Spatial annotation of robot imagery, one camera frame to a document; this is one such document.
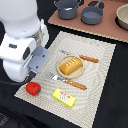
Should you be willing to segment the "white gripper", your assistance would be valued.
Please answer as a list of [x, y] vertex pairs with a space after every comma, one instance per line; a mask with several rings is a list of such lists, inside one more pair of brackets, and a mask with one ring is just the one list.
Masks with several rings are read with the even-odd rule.
[[48, 57], [48, 50], [34, 38], [15, 39], [5, 34], [0, 44], [0, 58], [8, 77], [23, 82], [30, 71], [39, 73]]

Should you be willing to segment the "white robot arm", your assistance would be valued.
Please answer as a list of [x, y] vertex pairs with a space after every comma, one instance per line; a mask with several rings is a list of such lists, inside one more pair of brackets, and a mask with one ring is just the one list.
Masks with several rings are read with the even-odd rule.
[[0, 0], [0, 21], [5, 28], [0, 44], [4, 70], [11, 80], [22, 82], [30, 71], [38, 73], [48, 57], [47, 26], [37, 16], [36, 0]]

